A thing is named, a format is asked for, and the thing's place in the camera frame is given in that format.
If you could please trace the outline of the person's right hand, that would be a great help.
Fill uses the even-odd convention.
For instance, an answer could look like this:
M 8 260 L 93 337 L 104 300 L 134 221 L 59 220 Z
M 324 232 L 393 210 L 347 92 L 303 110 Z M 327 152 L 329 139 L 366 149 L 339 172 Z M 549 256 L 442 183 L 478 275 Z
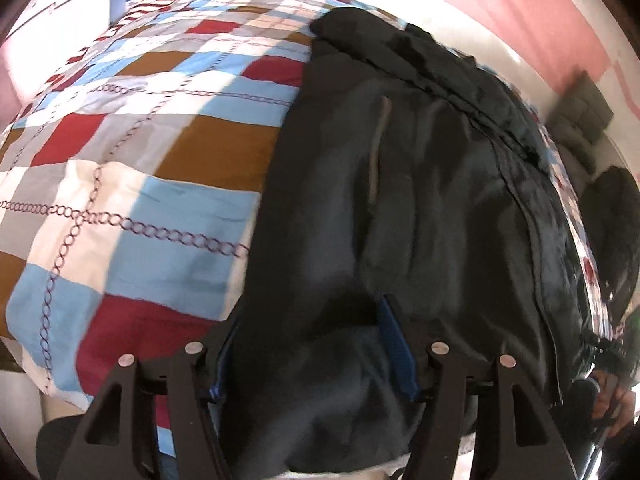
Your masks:
M 593 404 L 591 418 L 602 419 L 612 404 L 615 404 L 613 423 L 606 437 L 616 437 L 623 429 L 634 421 L 634 408 L 636 407 L 636 394 L 621 387 L 617 377 L 605 370 L 594 370 L 591 375 L 599 385 L 600 391 Z

